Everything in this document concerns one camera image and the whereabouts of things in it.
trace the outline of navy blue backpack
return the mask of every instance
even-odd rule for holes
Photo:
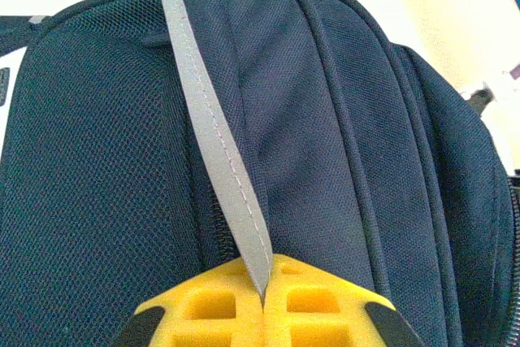
[[[387,297],[425,345],[518,345],[518,201],[457,92],[355,0],[184,3],[274,252]],[[161,0],[0,18],[0,56],[23,47],[0,75],[0,345],[110,345],[239,254]]]

